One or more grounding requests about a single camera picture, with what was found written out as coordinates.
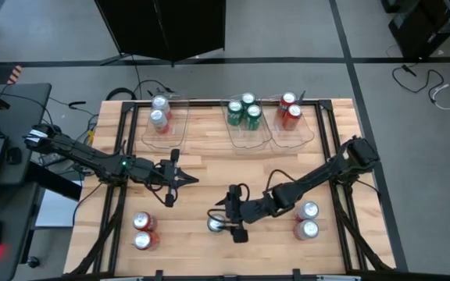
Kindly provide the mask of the clear plastic bin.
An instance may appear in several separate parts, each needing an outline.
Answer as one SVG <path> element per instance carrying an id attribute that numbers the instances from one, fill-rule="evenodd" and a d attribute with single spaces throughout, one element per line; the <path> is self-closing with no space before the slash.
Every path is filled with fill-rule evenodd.
<path id="1" fill-rule="evenodd" d="M 220 106 L 223 112 L 224 122 L 229 134 L 232 145 L 237 150 L 260 150 L 263 149 L 271 140 L 271 132 L 266 125 L 265 113 L 263 107 L 260 105 L 259 99 L 256 97 L 256 105 L 262 109 L 262 116 L 260 118 L 259 128 L 257 130 L 247 130 L 245 122 L 245 112 L 243 112 L 242 121 L 239 126 L 231 126 L 227 122 L 227 106 L 231 100 L 241 101 L 242 94 L 230 96 L 228 99 L 220 101 Z"/>
<path id="2" fill-rule="evenodd" d="M 314 132 L 308 127 L 303 114 L 294 130 L 285 130 L 283 128 L 283 118 L 280 118 L 277 115 L 277 107 L 282 94 L 276 94 L 261 100 L 261 105 L 265 113 L 266 125 L 272 136 L 271 144 L 273 150 L 277 153 L 299 150 L 314 138 Z M 295 95 L 297 97 L 295 105 L 299 105 L 302 109 L 302 98 L 304 97 L 304 93 L 302 93 L 301 96 Z"/>
<path id="3" fill-rule="evenodd" d="M 146 110 L 147 125 L 141 134 L 141 141 L 152 150 L 170 151 L 172 149 L 182 149 L 187 134 L 189 123 L 189 100 L 183 94 L 162 94 L 166 96 L 170 103 L 172 118 L 168 119 L 170 128 L 166 133 L 157 133 L 149 120 L 152 110 Z"/>

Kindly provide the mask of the white board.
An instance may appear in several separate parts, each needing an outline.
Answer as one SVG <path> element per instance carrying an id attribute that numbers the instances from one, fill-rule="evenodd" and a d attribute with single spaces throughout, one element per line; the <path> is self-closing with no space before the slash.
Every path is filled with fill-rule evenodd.
<path id="1" fill-rule="evenodd" d="M 46 190 L 35 221 L 36 227 L 72 227 L 77 201 Z"/>

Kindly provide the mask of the black divider panel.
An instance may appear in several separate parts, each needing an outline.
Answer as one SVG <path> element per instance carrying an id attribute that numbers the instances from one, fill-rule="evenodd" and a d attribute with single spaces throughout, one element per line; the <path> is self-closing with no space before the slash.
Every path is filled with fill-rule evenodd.
<path id="1" fill-rule="evenodd" d="M 227 0 L 94 0 L 117 51 L 175 63 L 225 48 Z"/>

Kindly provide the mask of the orange Fanta soda can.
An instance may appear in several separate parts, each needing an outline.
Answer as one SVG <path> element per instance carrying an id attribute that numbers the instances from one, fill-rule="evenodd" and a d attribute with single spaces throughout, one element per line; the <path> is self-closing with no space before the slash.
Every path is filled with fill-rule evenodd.
<path id="1" fill-rule="evenodd" d="M 134 246 L 141 251 L 153 251 L 159 246 L 159 237 L 150 231 L 140 231 L 134 237 Z"/>
<path id="2" fill-rule="evenodd" d="M 285 92 L 280 96 L 280 102 L 277 107 L 277 115 L 283 118 L 286 111 L 291 105 L 294 105 L 297 101 L 297 97 L 292 92 Z"/>
<path id="3" fill-rule="evenodd" d="M 294 130 L 298 125 L 299 120 L 302 117 L 302 110 L 299 105 L 290 105 L 287 109 L 283 120 L 282 126 L 285 130 Z"/>
<path id="4" fill-rule="evenodd" d="M 140 231 L 155 231 L 157 220 L 154 215 L 148 212 L 137 212 L 132 218 L 132 226 Z"/>

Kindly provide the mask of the black equipment case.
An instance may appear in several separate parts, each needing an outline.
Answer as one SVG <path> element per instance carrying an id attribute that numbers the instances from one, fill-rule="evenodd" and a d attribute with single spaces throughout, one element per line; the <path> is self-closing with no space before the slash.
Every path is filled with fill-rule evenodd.
<path id="1" fill-rule="evenodd" d="M 380 0 L 395 16 L 388 28 L 405 59 L 430 57 L 450 37 L 450 0 Z"/>

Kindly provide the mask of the small black desk gadget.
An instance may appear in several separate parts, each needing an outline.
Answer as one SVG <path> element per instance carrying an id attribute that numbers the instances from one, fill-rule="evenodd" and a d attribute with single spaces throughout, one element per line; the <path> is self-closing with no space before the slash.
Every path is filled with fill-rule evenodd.
<path id="1" fill-rule="evenodd" d="M 5 163 L 19 165 L 22 162 L 22 151 L 18 147 L 8 148 L 5 152 Z"/>

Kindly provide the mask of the white pink Spindrift can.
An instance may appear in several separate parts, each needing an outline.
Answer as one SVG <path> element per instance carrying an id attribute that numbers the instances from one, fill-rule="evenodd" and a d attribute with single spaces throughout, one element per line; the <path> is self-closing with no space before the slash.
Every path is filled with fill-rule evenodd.
<path id="1" fill-rule="evenodd" d="M 294 235 L 298 240 L 309 240 L 319 235 L 318 224 L 310 219 L 298 222 L 294 227 Z"/>
<path id="2" fill-rule="evenodd" d="M 314 201 L 306 201 L 298 207 L 295 219 L 299 222 L 307 219 L 315 219 L 319 214 L 319 206 Z"/>
<path id="3" fill-rule="evenodd" d="M 167 119 L 172 118 L 169 100 L 162 94 L 156 95 L 152 99 L 152 109 L 161 110 L 165 113 Z"/>
<path id="4" fill-rule="evenodd" d="M 166 133 L 170 128 L 166 114 L 162 110 L 152 110 L 149 116 L 149 120 L 157 133 Z"/>

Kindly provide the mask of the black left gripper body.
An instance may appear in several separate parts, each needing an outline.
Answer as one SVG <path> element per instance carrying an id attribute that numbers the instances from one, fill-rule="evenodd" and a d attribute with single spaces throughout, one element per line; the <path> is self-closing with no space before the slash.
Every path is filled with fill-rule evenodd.
<path id="1" fill-rule="evenodd" d="M 158 166 L 144 158 L 133 158 L 129 161 L 129 175 L 135 183 L 143 183 L 149 191 L 166 207 L 173 207 L 177 197 L 177 161 L 180 150 L 173 149 L 169 160 L 162 160 Z M 163 200 L 153 185 L 168 187 Z"/>

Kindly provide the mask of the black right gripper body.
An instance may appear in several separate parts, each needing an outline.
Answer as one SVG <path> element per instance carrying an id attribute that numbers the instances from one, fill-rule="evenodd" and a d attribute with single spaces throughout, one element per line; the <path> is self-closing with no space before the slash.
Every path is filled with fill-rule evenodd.
<path id="1" fill-rule="evenodd" d="M 226 218 L 235 226 L 231 233 L 235 243 L 248 242 L 248 231 L 243 224 L 253 224 L 267 216 L 276 217 L 283 209 L 270 194 L 264 194 L 262 198 L 255 200 L 241 200 L 241 185 L 230 185 L 226 197 L 230 200 L 225 207 Z"/>

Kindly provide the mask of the black desk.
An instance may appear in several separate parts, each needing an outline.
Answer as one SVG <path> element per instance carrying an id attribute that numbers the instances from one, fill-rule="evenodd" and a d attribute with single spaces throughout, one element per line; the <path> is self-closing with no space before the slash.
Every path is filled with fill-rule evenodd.
<path id="1" fill-rule="evenodd" d="M 23 260 L 40 204 L 41 180 L 37 173 L 50 174 L 30 160 L 32 151 L 26 148 L 23 136 L 41 123 L 51 88 L 50 84 L 0 85 L 2 99 L 10 104 L 9 109 L 0 110 L 0 130 L 6 136 L 0 158 L 0 221 L 3 222 L 0 281 L 10 281 Z M 13 147 L 22 151 L 19 165 L 5 163 L 5 152 Z"/>

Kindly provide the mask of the black aluminium table frame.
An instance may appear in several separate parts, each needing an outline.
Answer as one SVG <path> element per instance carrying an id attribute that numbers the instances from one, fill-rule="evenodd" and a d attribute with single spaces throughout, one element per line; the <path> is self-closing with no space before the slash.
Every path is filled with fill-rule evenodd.
<path id="1" fill-rule="evenodd" d="M 199 178 L 199 183 L 179 189 L 173 208 L 166 208 L 143 187 L 129 183 L 120 230 L 115 276 L 143 276 L 148 280 L 162 270 L 163 280 L 190 281 L 246 279 L 276 280 L 290 277 L 293 269 L 307 275 L 345 273 L 336 216 L 329 183 L 311 190 L 304 200 L 320 207 L 316 219 L 321 230 L 317 238 L 300 241 L 293 234 L 294 211 L 278 218 L 262 219 L 248 229 L 248 242 L 235 244 L 229 233 L 213 234 L 206 227 L 206 211 L 225 196 L 228 186 L 245 182 L 251 198 L 264 190 L 269 173 L 282 169 L 299 178 L 324 163 L 316 110 L 319 109 L 327 132 L 328 148 L 335 153 L 328 114 L 330 110 L 303 105 L 305 122 L 315 137 L 297 151 L 274 153 L 270 144 L 259 151 L 236 154 L 227 131 L 219 100 L 190 102 L 189 124 L 179 165 Z M 355 183 L 352 197 L 361 235 L 383 263 L 396 268 L 382 207 L 377 193 Z M 63 271 L 71 272 L 91 249 L 98 236 L 106 187 L 100 187 L 77 211 Z M 160 243 L 155 251 L 139 251 L 132 245 L 136 230 L 131 218 L 136 211 L 147 211 L 158 219 Z"/>

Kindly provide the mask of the black power strip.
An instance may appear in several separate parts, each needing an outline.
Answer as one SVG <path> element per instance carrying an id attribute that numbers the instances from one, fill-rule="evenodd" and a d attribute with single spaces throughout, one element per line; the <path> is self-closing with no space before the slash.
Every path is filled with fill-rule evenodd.
<path id="1" fill-rule="evenodd" d="M 50 165 L 64 162 L 66 160 L 66 158 L 64 156 L 58 155 L 56 153 L 51 153 L 51 154 L 47 154 L 47 155 L 40 155 L 38 160 L 43 167 L 48 167 Z"/>

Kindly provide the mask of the green Sprite soda can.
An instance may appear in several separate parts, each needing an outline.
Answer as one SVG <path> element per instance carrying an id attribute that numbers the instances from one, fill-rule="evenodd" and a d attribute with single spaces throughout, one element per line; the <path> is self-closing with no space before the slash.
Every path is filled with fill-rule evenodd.
<path id="1" fill-rule="evenodd" d="M 243 93 L 241 95 L 241 103 L 242 103 L 242 107 L 244 109 L 244 112 L 247 112 L 248 108 L 251 105 L 255 105 L 255 103 L 256 103 L 255 95 L 253 93 L 251 93 L 251 92 Z"/>
<path id="2" fill-rule="evenodd" d="M 243 117 L 243 105 L 238 100 L 231 100 L 227 106 L 227 122 L 231 126 L 239 126 Z"/>
<path id="3" fill-rule="evenodd" d="M 212 214 L 208 217 L 207 226 L 212 233 L 220 233 L 225 227 L 225 218 L 220 214 Z"/>
<path id="4" fill-rule="evenodd" d="M 262 116 L 262 109 L 258 105 L 250 105 L 245 113 L 247 130 L 257 130 Z"/>

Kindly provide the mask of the orange black striped marker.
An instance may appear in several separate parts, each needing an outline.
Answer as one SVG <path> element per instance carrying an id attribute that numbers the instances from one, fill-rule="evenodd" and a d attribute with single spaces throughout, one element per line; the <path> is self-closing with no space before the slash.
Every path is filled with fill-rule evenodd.
<path id="1" fill-rule="evenodd" d="M 11 72 L 11 74 L 10 74 L 10 76 L 9 76 L 9 78 L 8 78 L 6 83 L 7 84 L 16 84 L 18 79 L 20 78 L 22 70 L 23 70 L 22 66 L 19 66 L 19 65 L 15 66 L 12 69 L 12 72 Z"/>

